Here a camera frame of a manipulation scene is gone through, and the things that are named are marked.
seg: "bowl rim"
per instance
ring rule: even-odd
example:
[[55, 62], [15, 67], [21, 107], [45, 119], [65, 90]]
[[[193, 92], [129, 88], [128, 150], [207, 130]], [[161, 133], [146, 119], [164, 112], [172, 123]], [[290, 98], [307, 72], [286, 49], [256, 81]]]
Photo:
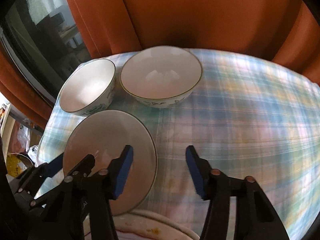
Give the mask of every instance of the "bowl rim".
[[[93, 63], [93, 62], [96, 62], [96, 61], [99, 61], [99, 60], [107, 60], [107, 61], [110, 61], [110, 62], [112, 63], [112, 65], [113, 65], [114, 71], [113, 71], [113, 76], [112, 76], [112, 79], [111, 79], [109, 85], [107, 85], [107, 87], [105, 88], [105, 90], [103, 90], [102, 93], [101, 93], [100, 95], [98, 95], [97, 98], [96, 98], [95, 100], [93, 100], [90, 104], [82, 107], [81, 109], [75, 110], [75, 111], [66, 111], [66, 110], [64, 110], [63, 107], [62, 107], [62, 105], [61, 105], [61, 96], [62, 96], [62, 92], [63, 92], [63, 90], [65, 89], [66, 84], [68, 83], [68, 81], [71, 79], [71, 77], [73, 76], [73, 74], [76, 74], [80, 69], [82, 69], [82, 68], [85, 67], [86, 65], [89, 65], [89, 64], [91, 64], [91, 63]], [[61, 108], [63, 111], [65, 111], [66, 113], [69, 113], [69, 114], [73, 114], [73, 113], [76, 113], [76, 112], [79, 112], [79, 111], [85, 109], [87, 106], [91, 105], [92, 103], [94, 103], [95, 101], [97, 101], [97, 100], [99, 99], [99, 97], [100, 97], [100, 96], [110, 87], [110, 85], [113, 83], [113, 81], [115, 80], [115, 77], [116, 77], [116, 65], [115, 65], [115, 64], [113, 63], [113, 61], [111, 61], [110, 59], [97, 58], [97, 59], [94, 59], [94, 60], [91, 60], [91, 61], [89, 61], [89, 62], [84, 63], [84, 64], [81, 66], [81, 68], [79, 68], [79, 69], [77, 68], [77, 69], [70, 75], [70, 77], [68, 77], [68, 79], [66, 80], [66, 82], [63, 84], [63, 86], [62, 86], [62, 88], [61, 88], [60, 95], [59, 95], [59, 106], [60, 106], [60, 108]]]
[[[193, 86], [192, 86], [190, 89], [188, 89], [187, 91], [184, 91], [183, 93], [180, 93], [180, 94], [178, 94], [178, 95], [175, 95], [175, 96], [172, 96], [172, 97], [168, 97], [168, 98], [144, 98], [144, 97], [140, 97], [140, 96], [137, 96], [137, 95], [131, 93], [129, 90], [127, 90], [127, 89], [124, 87], [124, 85], [123, 85], [123, 83], [122, 83], [122, 78], [121, 78], [121, 77], [122, 77], [122, 71], [123, 71], [125, 65], [129, 62], [130, 59], [132, 59], [134, 56], [140, 54], [141, 52], [143, 52], [143, 51], [145, 51], [145, 50], [147, 50], [147, 49], [153, 49], [153, 48], [159, 48], [159, 47], [169, 47], [169, 48], [182, 49], [182, 50], [188, 52], [190, 55], [192, 55], [192, 56], [199, 62], [200, 69], [201, 69], [201, 73], [200, 73], [200, 77], [199, 77], [198, 81], [196, 82], [195, 85], [193, 85]], [[147, 48], [147, 49], [143, 49], [143, 50], [139, 51], [137, 54], [135, 54], [135, 55], [133, 55], [132, 57], [130, 57], [130, 58], [123, 64], [123, 66], [122, 66], [122, 69], [121, 69], [121, 72], [120, 72], [119, 81], [120, 81], [120, 84], [121, 84], [122, 88], [124, 89], [124, 91], [126, 91], [129, 95], [132, 95], [132, 96], [134, 96], [134, 97], [141, 98], [141, 99], [147, 99], [147, 100], [167, 100], [167, 99], [175, 98], [175, 97], [178, 97], [178, 96], [182, 96], [183, 94], [191, 91], [191, 90], [200, 82], [200, 80], [201, 80], [201, 78], [202, 78], [202, 75], [203, 75], [203, 66], [202, 66], [200, 60], [199, 60], [193, 53], [191, 53], [190, 51], [188, 51], [188, 50], [186, 50], [186, 49], [183, 49], [183, 48], [180, 48], [180, 47], [169, 46], [169, 45], [153, 46], [153, 47], [150, 47], [150, 48]]]
[[[72, 136], [72, 134], [74, 133], [74, 131], [78, 128], [78, 126], [80, 126], [80, 124], [84, 121], [84, 120], [87, 120], [89, 119], [91, 116], [95, 115], [95, 114], [99, 114], [99, 113], [102, 113], [102, 112], [105, 112], [105, 111], [113, 111], [113, 112], [121, 112], [122, 114], [125, 113], [125, 114], [128, 114], [130, 115], [131, 117], [133, 117], [134, 119], [136, 119], [143, 127], [144, 129], [147, 131], [150, 139], [151, 139], [151, 142], [152, 142], [152, 145], [153, 145], [153, 150], [154, 150], [154, 154], [155, 154], [155, 157], [156, 157], [156, 169], [155, 169], [155, 174], [153, 176], [153, 179], [152, 179], [152, 183], [150, 185], [150, 189], [148, 190], [148, 192], [146, 193], [146, 195], [135, 205], [133, 206], [132, 208], [130, 208], [129, 210], [125, 211], [125, 212], [122, 212], [122, 213], [119, 213], [119, 214], [116, 214], [114, 216], [120, 216], [122, 214], [126, 214], [128, 212], [130, 212], [131, 210], [135, 209], [136, 207], [138, 207], [145, 199], [146, 197], [149, 195], [150, 191], [152, 190], [154, 184], [155, 184], [155, 181], [156, 181], [156, 176], [157, 176], [157, 173], [158, 173], [158, 153], [157, 153], [157, 148], [156, 148], [156, 144], [155, 144], [155, 141], [153, 140], [153, 137], [150, 133], [150, 131], [148, 130], [148, 128], [144, 125], [144, 123], [138, 119], [137, 117], [135, 117], [133, 114], [130, 114], [128, 112], [125, 112], [125, 111], [122, 111], [122, 110], [115, 110], [115, 109], [107, 109], [107, 110], [103, 110], [103, 111], [99, 111], [97, 113], [94, 113], [92, 115], [89, 115], [88, 117], [86, 117], [85, 119], [83, 119], [75, 128], [74, 130], [71, 132], [68, 140], [67, 140], [67, 143], [66, 143], [66, 146], [65, 146], [65, 149], [67, 148], [67, 144], [68, 144], [68, 141], [70, 139], [70, 137]], [[65, 173], [64, 173], [64, 169], [63, 169], [63, 159], [62, 159], [62, 172], [63, 172], [63, 176], [65, 176]]]

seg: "checkered tablecloth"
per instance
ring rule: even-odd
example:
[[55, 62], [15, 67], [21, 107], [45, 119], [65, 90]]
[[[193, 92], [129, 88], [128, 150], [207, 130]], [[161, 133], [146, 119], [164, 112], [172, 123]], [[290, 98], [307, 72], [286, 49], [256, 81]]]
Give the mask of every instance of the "checkered tablecloth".
[[[201, 157], [228, 176], [254, 176], [290, 239], [300, 240], [320, 211], [319, 86], [255, 57], [206, 49], [190, 51], [202, 62], [204, 74], [194, 92], [174, 107], [144, 106], [116, 84], [109, 109], [140, 119], [158, 152], [156, 182], [138, 208], [201, 233], [208, 202], [196, 195], [186, 165], [185, 149], [193, 144]], [[117, 78], [135, 53], [107, 57], [116, 65]], [[57, 100], [37, 162], [49, 162], [62, 153], [83, 119], [63, 112]], [[47, 179], [39, 194], [62, 179], [62, 171]]]

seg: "metal screw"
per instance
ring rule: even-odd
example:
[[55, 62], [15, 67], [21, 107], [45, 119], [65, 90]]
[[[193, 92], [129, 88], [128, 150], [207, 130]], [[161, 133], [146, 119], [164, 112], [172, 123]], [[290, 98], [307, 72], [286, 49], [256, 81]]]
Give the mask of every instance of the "metal screw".
[[218, 169], [212, 169], [212, 170], [211, 170], [211, 174], [212, 174], [212, 175], [220, 175], [220, 174], [221, 174], [221, 171], [218, 170]]
[[107, 169], [101, 169], [100, 171], [98, 171], [99, 175], [107, 175], [108, 174], [108, 170]]
[[248, 182], [255, 182], [256, 180], [254, 179], [254, 177], [252, 176], [246, 176], [245, 179], [248, 181]]
[[64, 182], [71, 182], [71, 181], [73, 181], [73, 177], [72, 176], [66, 176], [64, 178]]

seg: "orange curtain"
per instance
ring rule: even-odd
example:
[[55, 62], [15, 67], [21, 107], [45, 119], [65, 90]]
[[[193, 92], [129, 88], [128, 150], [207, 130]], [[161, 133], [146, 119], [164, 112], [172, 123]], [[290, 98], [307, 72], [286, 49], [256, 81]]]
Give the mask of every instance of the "orange curtain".
[[157, 45], [220, 49], [320, 82], [320, 27], [302, 0], [67, 0], [93, 58]]
[[18, 110], [45, 128], [51, 107], [37, 94], [0, 46], [0, 92]]

